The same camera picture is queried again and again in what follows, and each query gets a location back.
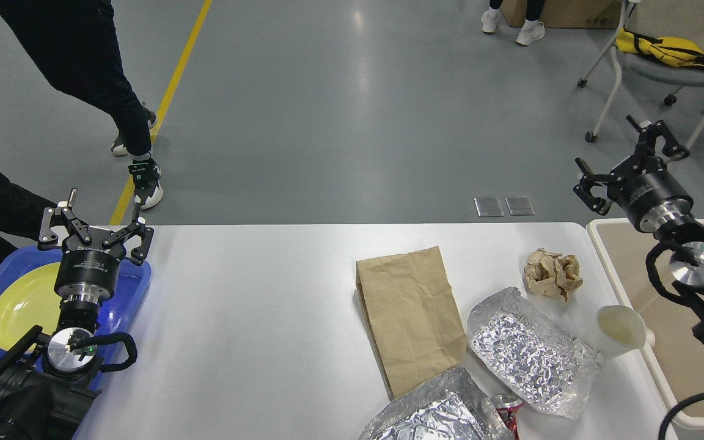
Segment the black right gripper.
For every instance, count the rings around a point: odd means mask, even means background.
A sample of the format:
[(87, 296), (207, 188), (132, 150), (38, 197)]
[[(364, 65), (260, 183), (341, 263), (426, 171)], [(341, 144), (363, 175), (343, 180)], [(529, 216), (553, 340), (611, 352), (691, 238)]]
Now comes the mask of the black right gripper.
[[(657, 233), (668, 222), (684, 222), (692, 218), (693, 198), (656, 156), (656, 143), (663, 139), (662, 156), (668, 161), (682, 161), (691, 154), (677, 141), (663, 120), (637, 122), (626, 116), (638, 132), (632, 158), (624, 159), (608, 174), (594, 173), (582, 158), (575, 158), (581, 174), (573, 192), (590, 211), (606, 216), (613, 203), (617, 204), (629, 223), (640, 233)], [(594, 187), (608, 186), (608, 198), (595, 197)]]

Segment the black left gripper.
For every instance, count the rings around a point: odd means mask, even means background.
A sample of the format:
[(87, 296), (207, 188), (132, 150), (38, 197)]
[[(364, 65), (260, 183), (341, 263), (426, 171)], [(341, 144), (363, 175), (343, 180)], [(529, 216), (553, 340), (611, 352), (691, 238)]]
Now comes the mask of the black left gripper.
[[(55, 208), (44, 209), (37, 235), (37, 249), (62, 249), (54, 287), (57, 295), (62, 298), (87, 295), (93, 297), (96, 303), (103, 303), (115, 295), (121, 261), (143, 265), (149, 254), (154, 229), (148, 227), (141, 216), (142, 204), (135, 202), (129, 225), (110, 233), (105, 239), (105, 248), (89, 247), (93, 240), (89, 225), (72, 211), (76, 192), (78, 189), (72, 188), (67, 200), (57, 203)], [(62, 227), (67, 232), (61, 245), (53, 231), (55, 227)], [(140, 242), (128, 250), (126, 242), (134, 238)]]

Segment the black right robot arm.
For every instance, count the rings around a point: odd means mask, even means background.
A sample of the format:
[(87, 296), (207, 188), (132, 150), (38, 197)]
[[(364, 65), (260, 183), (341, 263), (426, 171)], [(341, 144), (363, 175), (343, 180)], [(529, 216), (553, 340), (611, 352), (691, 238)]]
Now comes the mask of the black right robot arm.
[(651, 286), (671, 303), (692, 309), (693, 336), (704, 346), (704, 225), (692, 214), (693, 198), (670, 174), (666, 159), (682, 160), (688, 149), (662, 120), (628, 122), (638, 133), (634, 153), (605, 174), (576, 158), (581, 171), (573, 191), (599, 215), (617, 205), (639, 232), (653, 236), (645, 265)]

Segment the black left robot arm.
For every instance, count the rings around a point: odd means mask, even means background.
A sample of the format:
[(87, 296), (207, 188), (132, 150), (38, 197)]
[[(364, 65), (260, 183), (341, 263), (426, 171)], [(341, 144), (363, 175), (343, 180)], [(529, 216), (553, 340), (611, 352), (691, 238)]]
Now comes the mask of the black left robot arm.
[(129, 225), (113, 231), (94, 227), (73, 212), (68, 200), (47, 208), (37, 250), (61, 252), (54, 290), (59, 296), (56, 328), (31, 326), (0, 357), (0, 439), (70, 439), (100, 395), (92, 381), (131, 367), (138, 351), (131, 334), (100, 334), (103, 303), (115, 295), (120, 264), (143, 265), (154, 230), (135, 201)]

